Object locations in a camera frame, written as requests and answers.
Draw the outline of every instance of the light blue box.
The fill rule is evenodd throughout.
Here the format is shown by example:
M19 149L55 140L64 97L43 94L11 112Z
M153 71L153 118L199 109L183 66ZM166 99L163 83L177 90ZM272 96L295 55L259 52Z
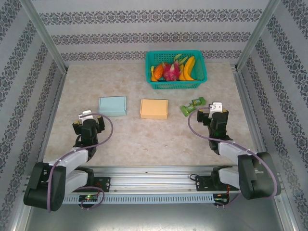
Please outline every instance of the light blue box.
M98 111L105 116L126 116L126 96L100 98Z

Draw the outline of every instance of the orange box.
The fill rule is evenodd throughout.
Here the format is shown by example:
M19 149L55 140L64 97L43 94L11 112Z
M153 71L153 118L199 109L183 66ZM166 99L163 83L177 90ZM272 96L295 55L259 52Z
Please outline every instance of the orange box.
M141 119L167 119L168 100L141 100Z

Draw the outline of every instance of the cardboard box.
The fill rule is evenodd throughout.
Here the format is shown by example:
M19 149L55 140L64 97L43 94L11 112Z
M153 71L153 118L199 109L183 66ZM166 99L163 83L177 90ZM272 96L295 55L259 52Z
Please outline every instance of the cardboard box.
M100 98L98 111L105 116L126 116L126 96Z
M141 119L167 119L168 100L142 99L140 105Z

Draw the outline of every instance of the yellow fruit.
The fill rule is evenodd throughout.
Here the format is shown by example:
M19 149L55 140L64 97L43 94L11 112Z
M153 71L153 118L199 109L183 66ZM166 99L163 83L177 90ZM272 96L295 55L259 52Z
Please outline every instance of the yellow fruit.
M154 77L154 66L151 66L151 81L158 82L157 79Z
M185 78L184 78L184 64L181 64L179 69L181 71L180 81L185 81Z
M187 60L186 65L184 66L183 72L184 72L184 78L186 81L195 81L191 77L191 72L192 72L195 62L196 62L196 59L194 58L194 56L192 56Z

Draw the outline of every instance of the teal basket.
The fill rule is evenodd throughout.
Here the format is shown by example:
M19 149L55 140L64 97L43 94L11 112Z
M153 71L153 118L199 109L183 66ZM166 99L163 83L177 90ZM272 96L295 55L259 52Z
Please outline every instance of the teal basket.
M157 66L162 62L169 64L173 63L173 58L177 54L182 54L181 58L185 56L194 56L196 62L193 66L191 77L196 81L151 81L151 66ZM206 67L203 59L203 55L200 51L149 51L145 58L145 74L146 81L152 86L153 89L187 89L197 88L201 83L207 81Z

